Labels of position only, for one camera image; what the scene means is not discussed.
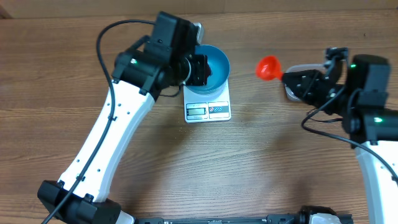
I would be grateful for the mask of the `red measuring scoop blue handle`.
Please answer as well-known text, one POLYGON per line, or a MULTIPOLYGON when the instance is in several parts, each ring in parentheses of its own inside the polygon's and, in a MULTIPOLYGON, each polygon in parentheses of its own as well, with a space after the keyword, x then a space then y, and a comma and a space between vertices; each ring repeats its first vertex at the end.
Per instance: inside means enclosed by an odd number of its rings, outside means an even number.
POLYGON ((258 78, 271 81, 273 79, 282 80, 282 66, 277 57, 269 55, 264 57, 256 65, 255 73, 258 78))

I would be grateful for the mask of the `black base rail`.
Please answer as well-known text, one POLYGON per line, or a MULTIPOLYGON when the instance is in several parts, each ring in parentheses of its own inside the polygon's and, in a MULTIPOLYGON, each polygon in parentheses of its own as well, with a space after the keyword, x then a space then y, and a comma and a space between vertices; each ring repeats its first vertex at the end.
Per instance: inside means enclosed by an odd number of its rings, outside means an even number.
POLYGON ((351 214, 337 214, 330 207, 304 205, 297 213, 269 214, 264 217, 233 218, 137 218, 134 224, 354 224, 351 214))

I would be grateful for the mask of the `teal plastic bowl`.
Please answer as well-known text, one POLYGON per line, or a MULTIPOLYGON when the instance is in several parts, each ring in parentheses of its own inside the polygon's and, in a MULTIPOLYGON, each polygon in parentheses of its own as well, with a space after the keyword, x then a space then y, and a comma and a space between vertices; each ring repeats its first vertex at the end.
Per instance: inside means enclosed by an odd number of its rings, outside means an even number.
POLYGON ((195 56, 207 56, 206 70, 210 71, 205 85, 187 83, 185 86, 194 93, 208 95, 221 90, 226 85, 231 71, 230 62, 226 54, 212 45, 197 45, 195 56))

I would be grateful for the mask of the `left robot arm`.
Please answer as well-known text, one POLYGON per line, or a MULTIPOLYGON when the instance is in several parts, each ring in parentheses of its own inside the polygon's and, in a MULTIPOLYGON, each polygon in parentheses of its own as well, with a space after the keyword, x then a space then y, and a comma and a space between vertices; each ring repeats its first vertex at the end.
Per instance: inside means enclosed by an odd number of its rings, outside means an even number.
POLYGON ((137 127, 170 86, 203 86, 211 74, 196 52, 200 23, 160 12, 144 35, 118 54, 106 72, 103 109, 78 155, 58 180, 42 182, 37 196, 49 218, 65 223, 130 224, 135 218, 109 199, 118 164, 137 127))

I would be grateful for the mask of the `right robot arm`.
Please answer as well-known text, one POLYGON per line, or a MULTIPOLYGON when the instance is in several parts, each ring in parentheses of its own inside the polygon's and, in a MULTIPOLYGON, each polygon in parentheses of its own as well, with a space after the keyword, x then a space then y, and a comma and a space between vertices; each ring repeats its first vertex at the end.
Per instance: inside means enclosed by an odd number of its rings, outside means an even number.
POLYGON ((386 108, 388 59, 359 54, 340 85, 343 55, 331 57, 326 73, 316 68, 285 72, 281 80, 316 111, 341 116, 348 137, 303 129, 350 144, 363 175, 370 223, 397 223, 397 111, 386 108))

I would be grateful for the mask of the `white digital kitchen scale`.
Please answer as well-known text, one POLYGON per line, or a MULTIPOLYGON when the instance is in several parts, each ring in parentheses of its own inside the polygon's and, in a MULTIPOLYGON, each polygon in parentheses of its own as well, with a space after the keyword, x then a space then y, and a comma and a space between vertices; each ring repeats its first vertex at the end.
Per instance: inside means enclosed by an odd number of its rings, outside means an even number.
POLYGON ((228 82, 215 92, 205 95, 195 93, 185 86, 183 99, 184 118, 187 123, 229 121, 231 119, 228 82))

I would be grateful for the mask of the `clear plastic food container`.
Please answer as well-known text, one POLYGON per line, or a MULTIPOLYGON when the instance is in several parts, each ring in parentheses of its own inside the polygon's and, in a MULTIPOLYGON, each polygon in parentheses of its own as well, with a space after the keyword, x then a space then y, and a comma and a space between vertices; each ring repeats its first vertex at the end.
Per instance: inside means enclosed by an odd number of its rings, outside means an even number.
MULTIPOLYGON (((325 72, 326 68, 323 66, 323 64, 319 63, 313 63, 313 64, 302 64, 302 65, 294 65, 286 70, 286 72, 300 72, 304 70, 319 70, 321 72, 325 72)), ((296 97, 293 93, 293 91, 286 85, 285 86, 285 92, 287 95, 287 98, 290 101, 300 101, 298 97, 296 97)))

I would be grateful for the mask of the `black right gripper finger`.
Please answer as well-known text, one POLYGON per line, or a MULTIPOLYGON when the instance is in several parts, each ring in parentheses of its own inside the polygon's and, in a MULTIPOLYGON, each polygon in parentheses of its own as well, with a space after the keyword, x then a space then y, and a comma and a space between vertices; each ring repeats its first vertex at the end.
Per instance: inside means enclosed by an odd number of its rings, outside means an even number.
POLYGON ((311 81, 309 79, 286 79, 284 83, 301 101, 305 103, 310 102, 308 94, 310 93, 309 88, 311 81))
POLYGON ((282 76, 283 82, 290 82, 293 80, 301 80, 303 78, 312 78, 314 75, 318 74, 319 70, 301 70, 296 72, 285 72, 282 76))

